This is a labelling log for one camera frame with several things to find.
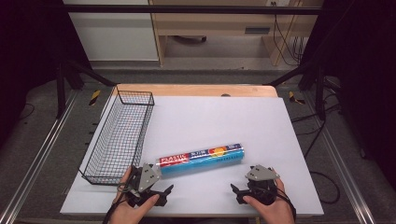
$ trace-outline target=white tabletop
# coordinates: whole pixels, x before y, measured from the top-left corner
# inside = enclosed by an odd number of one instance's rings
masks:
[[[148,216],[257,216],[249,205],[238,204],[230,187],[234,184],[247,189],[245,174],[249,166],[256,164],[276,169],[298,216],[323,215],[281,98],[155,96],[154,100],[141,164],[154,163],[163,156],[233,143],[242,144],[245,158],[238,164],[162,178],[152,189],[163,191],[170,185],[175,187],[167,197],[166,206],[154,207]],[[100,125],[84,161],[89,157]],[[115,187],[91,185],[77,174],[61,213],[103,216],[115,195]]]

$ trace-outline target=table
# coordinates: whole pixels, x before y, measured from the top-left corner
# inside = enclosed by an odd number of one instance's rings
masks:
[[[244,175],[250,165],[257,163],[276,168],[299,217],[323,215],[286,107],[283,100],[276,97],[273,87],[121,84],[118,88],[152,91],[154,95],[156,105],[141,162],[154,162],[163,155],[218,147],[219,144],[228,145],[231,141],[242,143],[246,151],[246,157],[239,164],[161,179],[153,189],[164,190],[171,184],[175,187],[168,196],[168,204],[154,207],[148,216],[255,217],[258,214],[254,209],[236,202],[230,184],[245,188],[248,181]],[[224,93],[233,97],[217,97]],[[230,106],[235,105],[240,107],[230,110]],[[242,106],[249,106],[249,109],[241,109]],[[227,129],[230,122],[233,128]],[[102,216],[114,197],[115,187],[90,185],[77,174],[61,213]]]

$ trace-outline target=wire basket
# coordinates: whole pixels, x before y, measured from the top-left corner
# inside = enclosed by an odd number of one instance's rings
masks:
[[[95,185],[118,185],[125,170],[139,166],[154,98],[147,91],[118,91],[82,177]]]

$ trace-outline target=white cabinet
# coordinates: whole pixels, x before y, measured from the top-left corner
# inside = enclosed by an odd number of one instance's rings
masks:
[[[147,5],[147,0],[64,0],[65,4]],[[158,61],[151,16],[69,13],[90,61]]]

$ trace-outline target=human hand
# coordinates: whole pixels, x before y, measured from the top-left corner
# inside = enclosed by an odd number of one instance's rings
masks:
[[[279,178],[276,179],[275,182],[278,188],[277,193],[287,197],[284,193],[285,186],[283,185],[283,182]],[[293,213],[290,205],[279,197],[276,197],[275,201],[270,205],[264,205],[250,196],[244,196],[243,199],[254,207],[268,224],[294,224]]]
[[[129,167],[125,172],[124,176],[121,179],[121,183],[125,183],[128,180],[128,177],[132,171],[132,167]],[[121,192],[117,191],[117,196],[113,200],[113,203],[116,203],[121,196]],[[140,219],[154,206],[157,200],[160,198],[160,195],[156,194],[151,196],[145,203],[137,208],[132,208],[125,197],[120,200],[121,203],[114,211],[113,215],[110,218],[110,224],[137,224]]]

